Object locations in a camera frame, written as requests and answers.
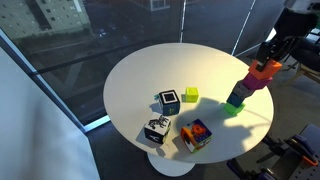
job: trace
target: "green cube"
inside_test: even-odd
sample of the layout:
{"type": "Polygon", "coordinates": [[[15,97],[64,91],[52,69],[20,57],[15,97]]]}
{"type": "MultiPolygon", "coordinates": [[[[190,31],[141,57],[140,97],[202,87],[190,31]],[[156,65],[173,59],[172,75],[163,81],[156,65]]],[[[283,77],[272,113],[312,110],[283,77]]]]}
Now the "green cube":
{"type": "Polygon", "coordinates": [[[186,102],[197,102],[199,98],[198,89],[196,87],[187,87],[186,102]]]}
{"type": "Polygon", "coordinates": [[[237,115],[239,112],[242,111],[245,104],[241,103],[241,105],[237,108],[234,107],[232,104],[229,104],[228,102],[224,105],[224,109],[232,116],[237,115]]]}

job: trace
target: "cube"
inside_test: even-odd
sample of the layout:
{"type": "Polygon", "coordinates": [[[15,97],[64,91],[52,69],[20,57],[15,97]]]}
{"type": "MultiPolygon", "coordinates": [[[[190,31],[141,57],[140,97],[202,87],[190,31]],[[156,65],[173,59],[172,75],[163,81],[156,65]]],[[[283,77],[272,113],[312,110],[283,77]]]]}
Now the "cube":
{"type": "Polygon", "coordinates": [[[159,93],[159,104],[164,116],[179,114],[180,100],[174,90],[159,93]]]}
{"type": "Polygon", "coordinates": [[[201,120],[196,119],[182,127],[180,136],[189,151],[195,153],[210,142],[212,133],[201,120]]]}
{"type": "Polygon", "coordinates": [[[238,108],[235,107],[234,105],[230,104],[230,103],[226,103],[224,105],[224,109],[232,116],[237,115],[239,112],[242,111],[242,109],[244,108],[245,104],[242,103],[238,108]]]}
{"type": "Polygon", "coordinates": [[[255,90],[248,89],[244,84],[243,80],[238,81],[237,84],[234,86],[232,93],[239,96],[241,99],[245,99],[247,97],[250,97],[255,90]]]}
{"type": "Polygon", "coordinates": [[[239,96],[237,96],[237,94],[233,92],[230,94],[229,98],[227,99],[227,102],[229,104],[232,104],[236,108],[240,107],[243,101],[244,99],[240,98],[239,96]]]}
{"type": "Polygon", "coordinates": [[[250,72],[243,79],[243,85],[245,85],[250,90],[263,89],[272,81],[272,77],[266,79],[257,79],[250,72]]]}
{"type": "Polygon", "coordinates": [[[171,121],[162,114],[153,112],[151,120],[144,126],[144,134],[147,139],[163,144],[170,131],[171,121]]]}
{"type": "Polygon", "coordinates": [[[282,67],[281,63],[270,60],[267,62],[266,67],[260,72],[256,70],[257,65],[258,60],[254,60],[249,68],[249,72],[259,80],[272,77],[282,67]]]}
{"type": "Polygon", "coordinates": [[[186,102],[197,102],[199,98],[198,88],[187,87],[186,88],[186,102]]]}

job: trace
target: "round white table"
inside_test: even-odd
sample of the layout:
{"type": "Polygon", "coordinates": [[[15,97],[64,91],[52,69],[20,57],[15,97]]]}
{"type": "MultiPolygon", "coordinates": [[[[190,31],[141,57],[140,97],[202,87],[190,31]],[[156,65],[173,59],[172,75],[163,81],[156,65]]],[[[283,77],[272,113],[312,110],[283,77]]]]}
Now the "round white table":
{"type": "Polygon", "coordinates": [[[239,156],[256,146],[268,132],[273,102],[267,88],[246,98],[237,116],[223,106],[248,66],[214,48],[168,43],[138,50],[121,60],[104,86],[104,104],[111,122],[131,143],[148,153],[162,174],[180,176],[195,163],[214,163],[239,156]],[[169,116],[171,130],[163,145],[144,136],[143,127],[152,112],[161,112],[154,96],[174,89],[183,101],[186,87],[197,87],[196,103],[181,102],[180,113],[169,116]],[[192,154],[180,137],[180,129],[200,119],[212,132],[212,140],[192,154]]]}

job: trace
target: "glass wall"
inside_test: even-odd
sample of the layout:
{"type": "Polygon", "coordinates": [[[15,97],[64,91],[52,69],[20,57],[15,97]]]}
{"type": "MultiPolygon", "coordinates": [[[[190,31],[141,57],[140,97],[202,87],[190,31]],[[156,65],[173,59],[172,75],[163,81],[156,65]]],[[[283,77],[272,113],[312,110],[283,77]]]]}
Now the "glass wall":
{"type": "Polygon", "coordinates": [[[262,41],[281,8],[277,0],[11,0],[0,3],[0,28],[36,69],[30,76],[87,125],[107,114],[105,80],[128,54],[170,42],[239,53],[262,41]]]}
{"type": "Polygon", "coordinates": [[[229,54],[253,0],[196,0],[186,6],[183,42],[202,44],[229,54]]]}

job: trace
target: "white wall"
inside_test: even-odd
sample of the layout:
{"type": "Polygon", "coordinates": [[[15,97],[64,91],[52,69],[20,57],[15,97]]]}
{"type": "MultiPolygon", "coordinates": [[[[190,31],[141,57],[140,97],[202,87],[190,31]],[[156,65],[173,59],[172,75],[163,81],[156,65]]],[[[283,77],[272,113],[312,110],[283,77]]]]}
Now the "white wall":
{"type": "Polygon", "coordinates": [[[87,137],[1,48],[0,179],[99,179],[87,137]]]}

